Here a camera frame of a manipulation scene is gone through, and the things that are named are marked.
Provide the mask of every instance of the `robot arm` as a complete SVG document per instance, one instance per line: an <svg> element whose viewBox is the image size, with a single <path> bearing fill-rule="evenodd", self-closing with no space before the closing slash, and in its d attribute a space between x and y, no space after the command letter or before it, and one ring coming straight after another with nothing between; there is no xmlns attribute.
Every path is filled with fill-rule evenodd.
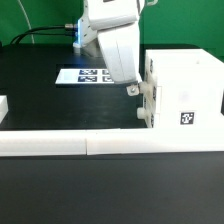
<svg viewBox="0 0 224 224"><path fill-rule="evenodd" d="M107 69L116 84L133 85L139 75L139 27L144 0L84 0L76 47L98 38ZM129 95L137 95L131 87Z"/></svg>

